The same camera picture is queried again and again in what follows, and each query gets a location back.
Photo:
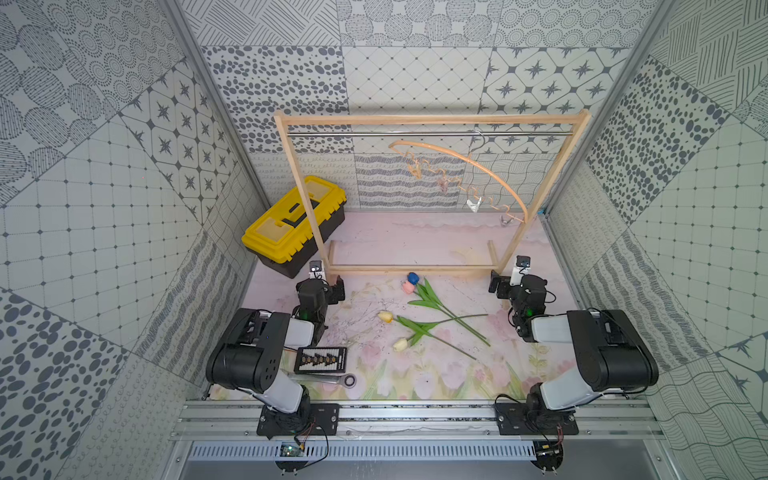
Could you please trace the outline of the beige wavy clothes hanger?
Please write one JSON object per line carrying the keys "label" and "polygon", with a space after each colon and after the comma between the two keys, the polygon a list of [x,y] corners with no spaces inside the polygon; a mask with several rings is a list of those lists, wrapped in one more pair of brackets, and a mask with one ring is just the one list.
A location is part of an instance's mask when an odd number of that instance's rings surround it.
{"label": "beige wavy clothes hanger", "polygon": [[[527,225],[531,220],[531,213],[529,208],[522,200],[521,196],[498,174],[466,155],[434,144],[407,140],[396,140],[388,145],[388,149],[405,159],[406,169],[409,162],[416,160],[420,161],[422,166],[421,179],[423,179],[426,174],[430,174],[435,178],[438,187],[443,193],[447,192],[451,188],[455,188],[465,195],[466,200],[475,200],[481,198],[481,206],[488,206],[503,217],[503,225],[509,224],[511,222],[517,222],[520,225]],[[472,168],[477,170],[481,174],[488,177],[492,182],[496,183],[500,190],[505,192],[506,195],[514,201],[518,209],[515,210],[510,204],[503,203],[499,196],[482,193],[477,185],[473,184],[472,182],[465,182],[463,174],[450,175],[447,169],[434,164],[432,160],[426,155],[418,155],[416,153],[416,149],[428,150],[442,157],[450,157],[464,163],[466,165],[465,169]]]}

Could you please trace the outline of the yellow tulip flower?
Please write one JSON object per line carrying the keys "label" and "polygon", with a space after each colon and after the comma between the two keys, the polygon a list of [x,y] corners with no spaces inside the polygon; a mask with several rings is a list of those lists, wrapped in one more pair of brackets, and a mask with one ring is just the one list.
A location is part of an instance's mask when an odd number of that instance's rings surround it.
{"label": "yellow tulip flower", "polygon": [[[389,312],[389,311],[386,311],[386,310],[384,310],[384,311],[380,311],[380,312],[377,314],[377,316],[378,316],[378,318],[379,318],[381,321],[383,321],[383,322],[385,322],[385,323],[388,323],[388,324],[390,324],[390,323],[394,323],[394,322],[396,322],[396,321],[394,320],[394,318],[395,318],[396,316],[399,316],[399,315],[395,315],[395,314],[393,314],[392,312]],[[458,322],[459,320],[464,320],[464,319],[467,319],[467,318],[478,318],[478,317],[485,317],[485,314],[468,315],[468,316],[463,316],[463,317],[450,317],[450,318],[446,318],[446,319],[443,319],[443,320],[440,320],[440,321],[442,321],[442,322],[443,322],[444,320],[447,320],[447,323],[450,323],[450,322]],[[395,342],[395,344],[394,344],[393,348],[394,348],[396,351],[403,351],[403,350],[405,350],[405,349],[407,349],[407,348],[409,348],[409,347],[412,347],[412,346],[409,346],[409,345],[408,345],[408,343],[407,343],[407,339],[408,339],[409,337],[403,337],[403,338],[400,338],[400,339],[398,339],[398,340]]]}

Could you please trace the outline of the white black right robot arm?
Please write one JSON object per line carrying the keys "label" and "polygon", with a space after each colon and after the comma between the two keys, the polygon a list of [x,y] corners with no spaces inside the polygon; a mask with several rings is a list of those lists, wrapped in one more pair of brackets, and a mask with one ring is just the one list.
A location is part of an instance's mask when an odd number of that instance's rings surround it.
{"label": "white black right robot arm", "polygon": [[659,367],[640,334],[622,310],[546,312],[547,281],[532,274],[490,274],[489,291],[508,300],[508,320],[529,344],[573,347],[575,366],[553,380],[531,387],[524,414],[566,414],[606,392],[644,392],[658,381]]}

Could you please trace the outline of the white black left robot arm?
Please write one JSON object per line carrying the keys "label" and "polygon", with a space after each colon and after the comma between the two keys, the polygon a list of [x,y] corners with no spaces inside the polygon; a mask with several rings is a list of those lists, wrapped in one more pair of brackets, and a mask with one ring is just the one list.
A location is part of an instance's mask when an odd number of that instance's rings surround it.
{"label": "white black left robot arm", "polygon": [[296,285],[299,305],[292,313],[238,309],[205,367],[206,379],[249,394],[272,410],[296,415],[308,402],[302,385],[280,368],[286,348],[315,347],[327,330],[328,307],[345,300],[342,278],[333,284],[310,278]]}

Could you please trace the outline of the pink tulip flower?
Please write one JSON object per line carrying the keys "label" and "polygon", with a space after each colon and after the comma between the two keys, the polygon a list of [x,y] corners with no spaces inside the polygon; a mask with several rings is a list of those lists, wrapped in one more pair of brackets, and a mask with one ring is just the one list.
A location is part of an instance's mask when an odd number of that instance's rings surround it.
{"label": "pink tulip flower", "polygon": [[[437,294],[435,293],[434,289],[430,285],[429,281],[427,279],[424,279],[421,283],[418,283],[417,285],[413,285],[406,280],[402,283],[402,289],[406,294],[413,294],[418,297],[418,300],[411,300],[409,301],[410,305],[414,306],[421,306],[426,307],[432,310],[437,310],[444,314],[446,318],[450,317],[461,317],[458,315],[455,315],[447,306],[444,305],[444,303],[439,299]],[[473,336],[475,336],[477,339],[479,339],[483,344],[486,346],[490,346],[490,343],[488,339],[482,335],[479,331],[471,327],[468,323],[466,323],[464,320],[459,320],[458,322],[455,322],[464,329],[466,329],[469,333],[471,333]]]}

